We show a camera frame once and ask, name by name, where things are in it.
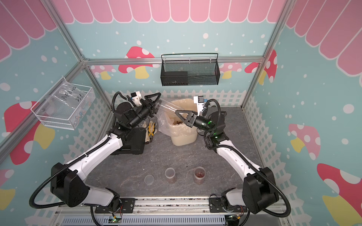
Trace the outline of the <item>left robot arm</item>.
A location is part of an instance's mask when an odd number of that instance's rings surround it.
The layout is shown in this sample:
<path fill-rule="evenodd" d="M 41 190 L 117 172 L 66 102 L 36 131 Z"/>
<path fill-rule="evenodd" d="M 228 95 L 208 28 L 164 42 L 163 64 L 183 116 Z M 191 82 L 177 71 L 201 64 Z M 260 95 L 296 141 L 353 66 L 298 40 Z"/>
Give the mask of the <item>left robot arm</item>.
<path fill-rule="evenodd" d="M 120 195 L 110 188 L 98 188 L 85 184 L 88 175 L 108 156 L 118 154 L 142 154 L 146 143 L 146 129 L 139 124 L 156 113 L 156 104 L 161 93 L 146 95 L 136 105 L 136 94 L 125 97 L 125 102 L 112 106 L 113 125 L 105 137 L 77 158 L 66 164 L 57 163 L 51 169 L 51 176 L 41 183 L 29 199 L 30 207 L 45 209 L 67 205 L 75 207 L 84 204 L 90 207 L 102 206 L 113 213 L 122 208 Z M 51 193 L 60 202 L 37 204 L 35 199 L 48 184 Z"/>

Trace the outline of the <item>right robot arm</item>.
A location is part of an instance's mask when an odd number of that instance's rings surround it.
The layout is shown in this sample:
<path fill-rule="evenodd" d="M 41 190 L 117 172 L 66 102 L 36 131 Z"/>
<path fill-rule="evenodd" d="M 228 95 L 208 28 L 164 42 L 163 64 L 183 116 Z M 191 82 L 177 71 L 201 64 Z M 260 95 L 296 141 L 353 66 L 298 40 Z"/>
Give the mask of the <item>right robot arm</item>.
<path fill-rule="evenodd" d="M 242 189 L 233 188 L 222 195 L 226 206 L 244 206 L 252 214 L 263 211 L 278 218 L 291 214 L 290 202 L 276 185 L 272 170 L 249 160 L 226 135 L 227 113 L 221 110 L 218 101 L 208 100 L 201 113 L 176 110 L 175 114 L 185 125 L 204 131 L 206 148 L 224 158 L 241 177 Z"/>

